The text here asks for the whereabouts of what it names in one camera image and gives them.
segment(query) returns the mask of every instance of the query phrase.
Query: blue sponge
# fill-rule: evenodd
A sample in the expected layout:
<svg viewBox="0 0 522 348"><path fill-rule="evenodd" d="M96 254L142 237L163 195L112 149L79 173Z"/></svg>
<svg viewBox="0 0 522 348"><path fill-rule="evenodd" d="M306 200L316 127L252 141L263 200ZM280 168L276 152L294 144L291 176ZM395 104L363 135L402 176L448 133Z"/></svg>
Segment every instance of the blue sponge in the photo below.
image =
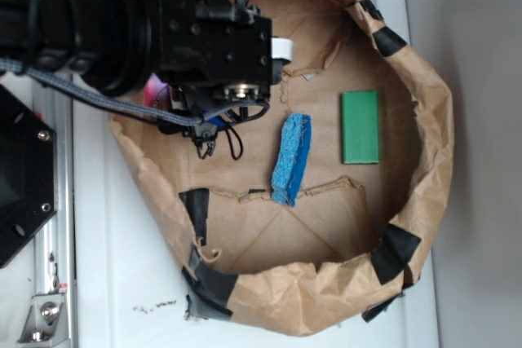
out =
<svg viewBox="0 0 522 348"><path fill-rule="evenodd" d="M272 199L295 206L312 141L312 119L306 114L288 116L281 132L281 150L272 174Z"/></svg>

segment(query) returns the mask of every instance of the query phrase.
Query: wire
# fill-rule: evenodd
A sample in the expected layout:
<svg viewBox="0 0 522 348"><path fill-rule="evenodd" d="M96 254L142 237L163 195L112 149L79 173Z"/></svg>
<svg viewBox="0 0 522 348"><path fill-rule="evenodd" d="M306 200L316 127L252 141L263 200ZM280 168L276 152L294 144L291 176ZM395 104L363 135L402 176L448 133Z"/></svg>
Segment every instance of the wire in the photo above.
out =
<svg viewBox="0 0 522 348"><path fill-rule="evenodd" d="M19 73L22 68L23 63L20 61L12 59L0 59L0 70ZM40 71L35 68L29 68L27 75L39 81L44 86L49 86L74 99L85 102L90 106L110 112L117 112L118 114L122 114L122 112L124 112L129 115L128 117L136 115L149 116L180 126L199 126L200 124L203 124L204 122L207 122L214 117L233 110L234 108L260 106L263 108L262 112L266 112L270 108L270 105L264 101L242 100L225 104L220 108L209 110L200 116L180 116L178 114L166 112L156 108L149 108L139 104L118 101L105 95L82 89L81 87L75 86L70 81L65 81L64 79L60 79L52 73Z"/></svg>
<svg viewBox="0 0 522 348"><path fill-rule="evenodd" d="M254 114L253 116L249 116L246 118L241 119L241 116L239 116L237 113L235 113L233 110L229 110L225 112L225 115L231 120L228 124L230 126L236 126L237 124L242 124L243 122L249 122L253 120L257 120L258 118L261 118L264 116L269 108L263 108L259 113Z"/></svg>
<svg viewBox="0 0 522 348"><path fill-rule="evenodd" d="M234 148L234 143L232 142L232 136L230 136L230 132L236 136L237 141L239 142L239 154L236 155L236 149ZM243 141L241 140L239 134L236 130L234 130L231 126L225 128L225 134L227 135L228 145L230 146L230 154L234 161L239 161L243 156L243 152L245 149L243 148Z"/></svg>
<svg viewBox="0 0 522 348"><path fill-rule="evenodd" d="M83 104L89 105L92 108L103 110L105 112L110 112L112 114L117 114L118 116L128 117L128 118L131 118L132 120L137 120L137 121L143 122L144 124L148 124L150 126L158 126L158 122L157 121L149 120L148 118L140 117L140 116L137 116L137 115L135 115L133 113L127 113L127 112L122 112L122 111L115 110L115 109L104 108L103 106L99 106L97 104L94 104L92 102L86 101L84 99L80 99L80 98L75 97L75 96L73 96L71 94L68 94L68 93L62 93L62 94L67 95L69 98L75 99L78 102L81 102Z"/></svg>
<svg viewBox="0 0 522 348"><path fill-rule="evenodd" d="M153 107L154 108L157 108L157 105L159 105L160 103L160 95L161 93L163 93L163 91L165 91L166 89L169 88L169 85L164 85L163 88L161 90L159 90L159 92L156 94L156 98L154 99L154 102L153 102Z"/></svg>

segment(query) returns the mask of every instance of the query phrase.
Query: gray wall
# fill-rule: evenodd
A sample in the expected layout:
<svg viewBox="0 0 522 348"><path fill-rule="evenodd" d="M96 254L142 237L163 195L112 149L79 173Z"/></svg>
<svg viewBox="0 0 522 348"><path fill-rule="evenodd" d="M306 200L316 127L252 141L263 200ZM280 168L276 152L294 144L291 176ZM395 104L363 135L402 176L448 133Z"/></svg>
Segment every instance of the gray wall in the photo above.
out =
<svg viewBox="0 0 522 348"><path fill-rule="evenodd" d="M434 248L444 348L522 346L522 0L407 0L413 46L455 100Z"/></svg>

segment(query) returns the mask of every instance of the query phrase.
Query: black mount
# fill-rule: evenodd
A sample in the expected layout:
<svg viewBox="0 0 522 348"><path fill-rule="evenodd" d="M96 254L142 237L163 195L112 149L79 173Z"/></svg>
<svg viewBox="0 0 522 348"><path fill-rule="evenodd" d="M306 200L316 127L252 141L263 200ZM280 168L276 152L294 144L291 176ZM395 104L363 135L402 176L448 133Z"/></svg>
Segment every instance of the black mount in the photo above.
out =
<svg viewBox="0 0 522 348"><path fill-rule="evenodd" d="M0 85L0 268L55 213L55 132Z"/></svg>

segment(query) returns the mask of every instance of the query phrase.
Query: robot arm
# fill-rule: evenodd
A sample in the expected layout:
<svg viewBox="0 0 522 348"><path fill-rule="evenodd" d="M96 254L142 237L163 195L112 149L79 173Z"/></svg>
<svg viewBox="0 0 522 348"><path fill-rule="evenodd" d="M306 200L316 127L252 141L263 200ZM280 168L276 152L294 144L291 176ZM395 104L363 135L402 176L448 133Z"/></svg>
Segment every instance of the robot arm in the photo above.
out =
<svg viewBox="0 0 522 348"><path fill-rule="evenodd" d="M202 119L173 127L163 118L161 129L183 132L198 151L260 117L248 107L263 115L290 60L273 59L272 23L249 0L0 0L0 57L21 62L20 73L77 73L108 97L135 93L156 73L184 105L173 112ZM209 126L209 112L227 113L229 125Z"/></svg>

